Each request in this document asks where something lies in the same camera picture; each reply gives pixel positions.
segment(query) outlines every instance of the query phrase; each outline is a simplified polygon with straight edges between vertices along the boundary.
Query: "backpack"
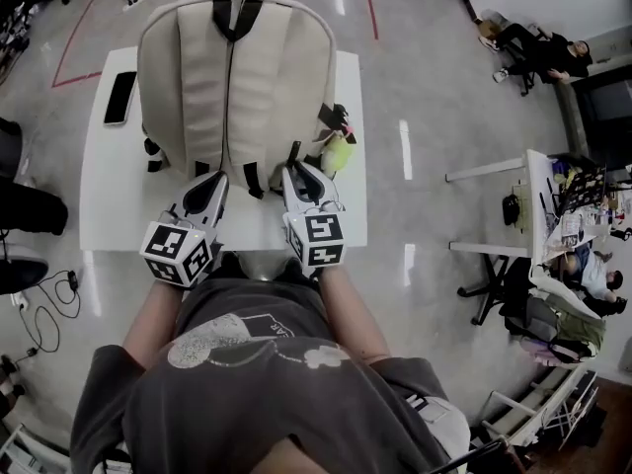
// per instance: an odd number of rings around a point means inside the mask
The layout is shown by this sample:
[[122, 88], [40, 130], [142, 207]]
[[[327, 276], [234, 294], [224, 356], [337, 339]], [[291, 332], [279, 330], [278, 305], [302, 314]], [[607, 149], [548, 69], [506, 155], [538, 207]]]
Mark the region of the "backpack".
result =
[[138, 47], [143, 128], [188, 179], [220, 169], [261, 198], [292, 145], [318, 155], [334, 113], [336, 43], [291, 0], [181, 0], [156, 9]]

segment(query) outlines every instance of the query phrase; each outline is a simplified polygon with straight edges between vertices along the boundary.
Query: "trash bin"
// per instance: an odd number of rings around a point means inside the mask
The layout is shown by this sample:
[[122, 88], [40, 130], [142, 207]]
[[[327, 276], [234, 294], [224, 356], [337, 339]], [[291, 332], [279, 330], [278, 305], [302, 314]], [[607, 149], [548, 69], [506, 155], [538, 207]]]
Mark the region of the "trash bin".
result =
[[22, 157], [22, 130], [16, 122], [0, 118], [0, 180], [13, 181]]

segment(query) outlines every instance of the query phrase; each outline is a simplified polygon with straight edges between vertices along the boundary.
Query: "smartphone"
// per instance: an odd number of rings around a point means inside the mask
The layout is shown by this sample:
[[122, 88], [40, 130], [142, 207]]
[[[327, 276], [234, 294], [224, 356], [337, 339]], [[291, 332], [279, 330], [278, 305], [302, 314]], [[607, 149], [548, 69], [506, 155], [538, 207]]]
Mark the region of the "smartphone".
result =
[[122, 72], [117, 76], [110, 93], [106, 117], [103, 120], [104, 124], [123, 124], [127, 121], [131, 94], [135, 84], [136, 72]]

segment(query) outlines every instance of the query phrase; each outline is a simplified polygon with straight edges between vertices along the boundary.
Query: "gray t-shirt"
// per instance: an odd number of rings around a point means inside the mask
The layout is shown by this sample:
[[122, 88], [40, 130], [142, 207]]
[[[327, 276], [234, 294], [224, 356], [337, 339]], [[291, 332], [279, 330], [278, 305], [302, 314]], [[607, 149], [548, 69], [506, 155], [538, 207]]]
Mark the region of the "gray t-shirt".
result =
[[121, 441], [134, 472], [152, 474], [246, 474], [286, 437], [331, 474], [448, 461], [406, 402], [445, 398], [430, 364], [354, 359], [307, 287], [208, 280], [185, 300], [175, 337], [147, 371], [119, 346], [95, 352], [72, 430], [73, 472], [92, 472]]

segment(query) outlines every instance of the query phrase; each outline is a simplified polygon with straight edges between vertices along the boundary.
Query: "glossy floor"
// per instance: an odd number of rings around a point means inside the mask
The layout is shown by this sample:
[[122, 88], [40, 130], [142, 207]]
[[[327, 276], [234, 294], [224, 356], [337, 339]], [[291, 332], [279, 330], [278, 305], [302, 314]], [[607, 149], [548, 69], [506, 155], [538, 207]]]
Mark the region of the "glossy floor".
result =
[[[62, 445], [93, 350], [121, 342], [151, 282], [135, 254], [79, 251], [81, 162], [99, 79], [50, 86], [89, 1], [67, 7], [56, 1], [44, 9], [34, 21], [31, 47], [0, 87], [1, 116], [24, 129], [29, 173], [70, 209], [63, 237], [11, 234], [42, 252], [52, 271], [75, 269], [81, 279], [79, 318], [58, 318], [58, 353], [23, 363], [30, 397], [11, 416]], [[99, 71], [109, 50], [135, 45], [151, 10], [172, 1], [145, 0], [124, 12], [119, 0], [94, 0], [57, 82]], [[526, 148], [565, 150], [554, 92], [538, 85], [523, 99], [515, 84], [494, 83], [503, 59], [477, 42], [458, 0], [372, 0], [379, 39], [367, 0], [298, 1], [327, 20], [339, 49], [359, 55], [369, 244], [349, 252], [349, 271], [393, 353], [427, 357], [448, 396], [473, 420], [491, 390], [512, 394], [537, 367], [511, 343], [496, 313], [482, 327], [470, 325], [478, 301], [455, 291], [482, 279], [482, 260], [451, 253], [447, 243], [518, 237], [505, 228], [500, 211], [515, 176], [456, 184], [443, 176], [517, 157]], [[44, 303], [37, 290], [29, 297], [33, 305]], [[52, 341], [52, 326], [41, 323]], [[13, 357], [32, 344], [7, 297], [0, 297], [0, 339], [0, 350]]]

